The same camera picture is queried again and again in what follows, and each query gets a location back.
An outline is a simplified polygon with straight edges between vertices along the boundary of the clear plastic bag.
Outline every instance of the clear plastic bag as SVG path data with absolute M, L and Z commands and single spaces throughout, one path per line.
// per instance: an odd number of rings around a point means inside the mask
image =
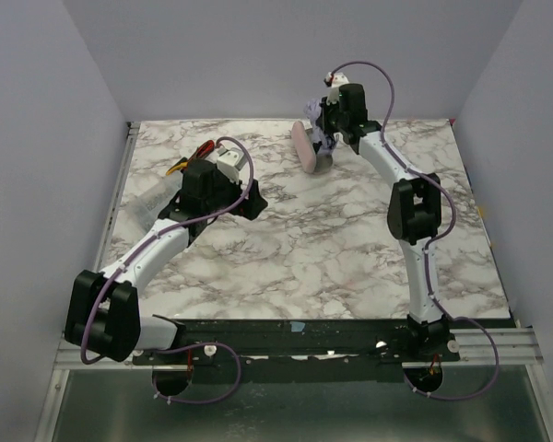
M 160 177 L 158 183 L 124 207 L 125 220 L 136 238 L 143 237 L 158 219 L 159 212 L 170 202 L 171 197 L 182 187 L 182 173 Z

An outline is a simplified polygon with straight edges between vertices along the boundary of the purple cloth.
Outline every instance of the purple cloth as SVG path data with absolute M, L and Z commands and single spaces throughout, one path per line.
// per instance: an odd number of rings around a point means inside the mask
M 317 155 L 332 155 L 337 141 L 334 137 L 324 134 L 324 131 L 317 127 L 316 124 L 317 119 L 320 118 L 320 115 L 322 114 L 322 106 L 320 106 L 321 102 L 322 101 L 320 99 L 309 100 L 305 105 L 305 109 L 303 109 L 303 113 L 312 124 L 313 130 L 310 136 L 312 143 L 321 144 L 320 149 L 317 151 Z

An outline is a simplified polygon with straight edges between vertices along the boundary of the screw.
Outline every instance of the screw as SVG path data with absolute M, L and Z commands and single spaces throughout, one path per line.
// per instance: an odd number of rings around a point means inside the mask
M 215 345 L 206 345 L 204 352 L 205 352 L 205 355 L 211 357 L 217 352 L 217 350 L 218 348 Z
M 459 343 L 455 339 L 451 339 L 448 343 L 446 343 L 446 348 L 448 348 L 451 353 L 458 353 Z

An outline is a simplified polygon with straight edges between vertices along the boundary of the pink sponge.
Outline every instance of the pink sponge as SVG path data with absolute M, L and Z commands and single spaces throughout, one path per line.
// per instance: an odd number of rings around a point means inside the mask
M 323 173 L 332 167 L 334 161 L 331 155 L 315 155 L 312 141 L 308 136 L 308 132 L 311 133 L 311 130 L 306 131 L 302 122 L 294 122 L 291 139 L 303 170 L 307 173 Z

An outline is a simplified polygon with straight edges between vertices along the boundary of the metal frame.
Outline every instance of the metal frame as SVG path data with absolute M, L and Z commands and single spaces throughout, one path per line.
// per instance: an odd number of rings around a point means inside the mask
M 140 123 L 129 123 L 129 133 L 125 143 L 122 164 L 117 176 L 114 193 L 107 216 L 107 221 L 100 238 L 98 255 L 94 262 L 94 269 L 98 270 L 105 261 L 106 250 L 112 240 L 114 227 L 124 185 L 129 172 L 131 159 L 135 150 L 135 142 L 138 136 Z M 500 352 L 501 365 L 524 365 L 536 397 L 540 415 L 547 430 L 547 435 L 553 441 L 553 395 L 548 386 L 543 369 L 543 356 L 540 353 L 538 342 L 532 329 L 500 329 L 488 328 L 495 339 Z M 452 330 L 456 341 L 459 343 L 460 361 L 443 362 L 444 366 L 492 366 L 494 364 L 493 352 L 487 337 L 475 329 Z M 340 357 L 341 355 L 327 355 L 326 357 Z M 246 356 L 251 362 L 256 359 L 265 359 L 264 355 Z M 416 367 L 424 364 L 418 362 L 406 362 L 402 367 Z M 93 366 L 85 366 L 79 358 L 79 349 L 66 341 L 60 342 L 53 364 L 52 379 L 47 391 L 45 403 L 41 412 L 35 442 L 51 442 L 57 418 L 64 400 L 65 388 L 71 370 L 169 370 L 185 371 L 185 365 L 174 366 L 135 366 L 130 359 L 123 363 L 111 360 L 102 360 Z

